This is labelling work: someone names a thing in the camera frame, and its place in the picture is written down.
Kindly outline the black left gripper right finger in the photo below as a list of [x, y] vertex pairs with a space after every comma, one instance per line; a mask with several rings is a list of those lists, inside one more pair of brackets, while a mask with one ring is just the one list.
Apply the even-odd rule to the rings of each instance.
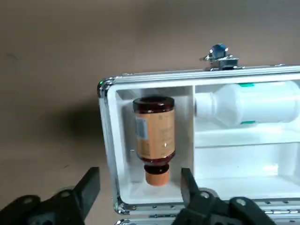
[[189, 168], [181, 169], [181, 195], [184, 208], [174, 225], [274, 225], [275, 222], [251, 199], [233, 197], [223, 201], [200, 190]]

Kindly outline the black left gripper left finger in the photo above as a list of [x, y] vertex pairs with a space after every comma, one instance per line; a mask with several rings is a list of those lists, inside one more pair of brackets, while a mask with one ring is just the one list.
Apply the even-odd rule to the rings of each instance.
[[2, 225], [83, 225], [100, 192], [100, 169], [91, 167], [75, 185], [44, 201], [23, 195], [0, 210]]

